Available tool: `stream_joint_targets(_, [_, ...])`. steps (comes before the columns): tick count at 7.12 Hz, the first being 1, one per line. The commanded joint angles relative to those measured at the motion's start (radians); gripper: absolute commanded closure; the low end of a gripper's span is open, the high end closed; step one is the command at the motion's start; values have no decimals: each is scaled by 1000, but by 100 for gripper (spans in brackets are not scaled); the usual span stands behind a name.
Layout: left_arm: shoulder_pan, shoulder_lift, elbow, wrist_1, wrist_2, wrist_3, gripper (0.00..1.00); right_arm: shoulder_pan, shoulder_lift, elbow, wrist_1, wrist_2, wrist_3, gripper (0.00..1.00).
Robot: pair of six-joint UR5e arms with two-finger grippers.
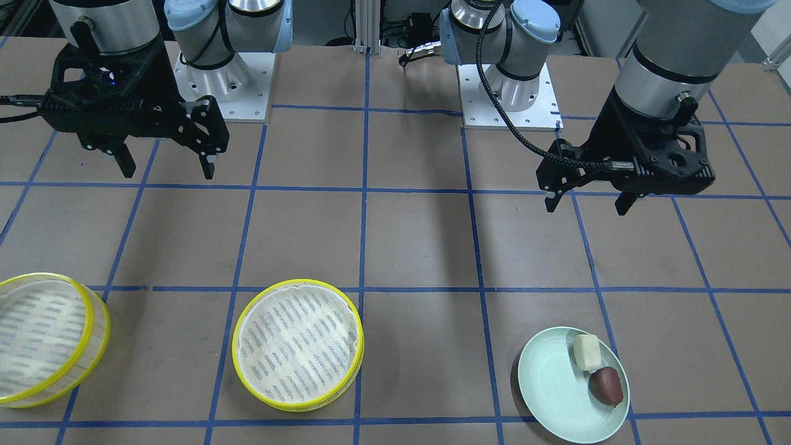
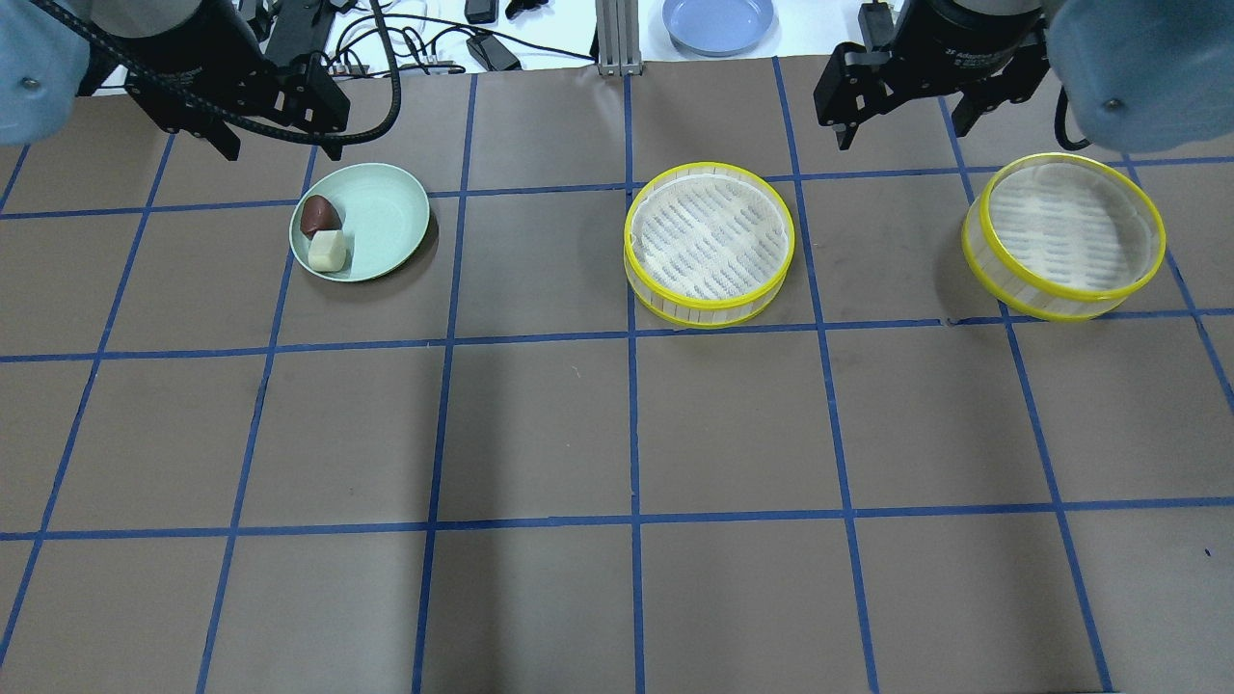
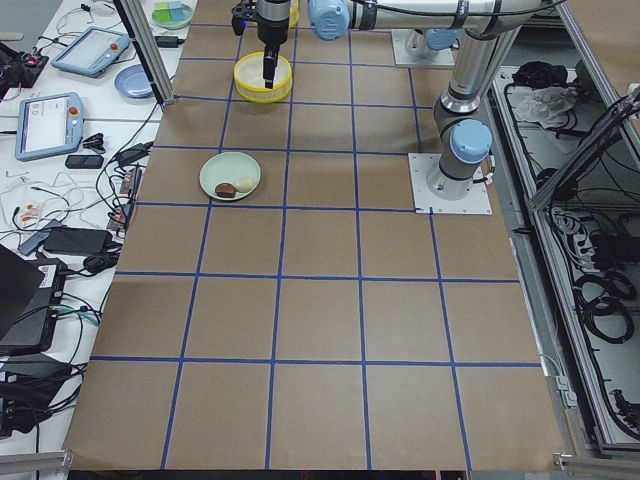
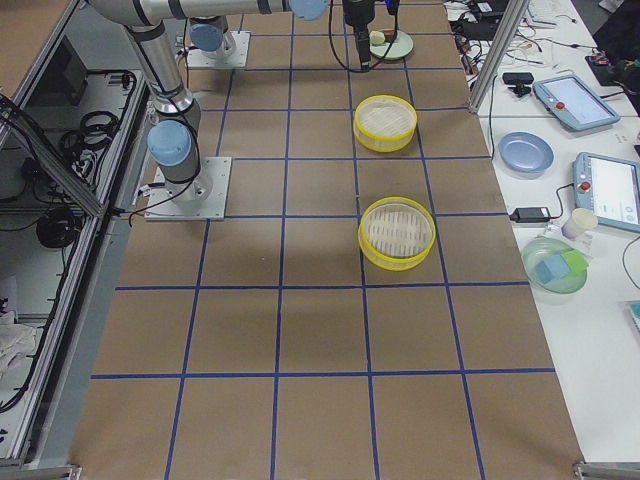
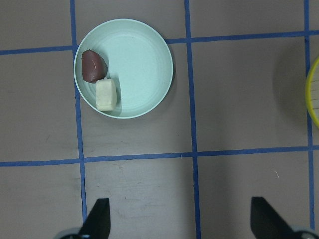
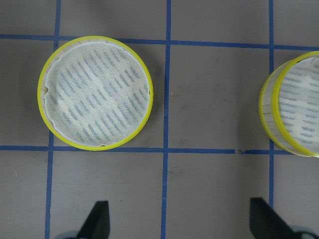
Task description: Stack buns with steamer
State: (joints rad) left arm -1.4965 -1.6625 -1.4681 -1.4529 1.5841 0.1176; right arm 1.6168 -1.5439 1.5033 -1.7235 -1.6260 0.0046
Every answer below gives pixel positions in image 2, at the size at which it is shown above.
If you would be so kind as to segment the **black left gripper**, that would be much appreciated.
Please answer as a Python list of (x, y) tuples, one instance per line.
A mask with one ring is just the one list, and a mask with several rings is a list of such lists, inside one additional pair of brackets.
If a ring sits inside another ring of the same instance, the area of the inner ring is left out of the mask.
[[(116, 4), (116, 42), (158, 77), (196, 93), (230, 114), (295, 128), (290, 144), (313, 144), (338, 162), (349, 98), (325, 65), (326, 1), (132, 1)], [(237, 161), (241, 138), (217, 116), (146, 82), (127, 82), (151, 121), (167, 133), (186, 132)]]

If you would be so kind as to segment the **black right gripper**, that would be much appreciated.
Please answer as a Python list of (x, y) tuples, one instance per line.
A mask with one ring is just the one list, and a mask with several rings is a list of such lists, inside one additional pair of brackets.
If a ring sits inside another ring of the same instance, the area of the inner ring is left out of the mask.
[(837, 44), (814, 86), (818, 123), (842, 152), (896, 96), (963, 93), (951, 110), (963, 138), (1001, 105), (1030, 100), (1049, 69), (1040, 1), (868, 1), (858, 22), (864, 44)]

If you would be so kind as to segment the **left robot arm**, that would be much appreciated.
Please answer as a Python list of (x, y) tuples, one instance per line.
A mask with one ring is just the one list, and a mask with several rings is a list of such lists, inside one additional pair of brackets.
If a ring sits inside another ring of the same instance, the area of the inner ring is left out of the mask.
[(325, 44), (344, 1), (5, 1), (2, 144), (33, 144), (67, 123), (77, 98), (121, 88), (167, 133), (186, 132), (230, 161), (227, 114), (311, 136), (341, 133), (349, 98)]

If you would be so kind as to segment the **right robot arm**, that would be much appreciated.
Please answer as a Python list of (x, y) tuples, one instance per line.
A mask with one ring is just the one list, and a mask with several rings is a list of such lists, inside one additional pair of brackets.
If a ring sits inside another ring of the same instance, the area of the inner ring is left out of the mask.
[(861, 123), (958, 93), (967, 136), (1004, 104), (1060, 84), (1055, 141), (1151, 153), (1232, 132), (1229, 1), (863, 2), (859, 42), (837, 44), (814, 86), (817, 121), (840, 149)]

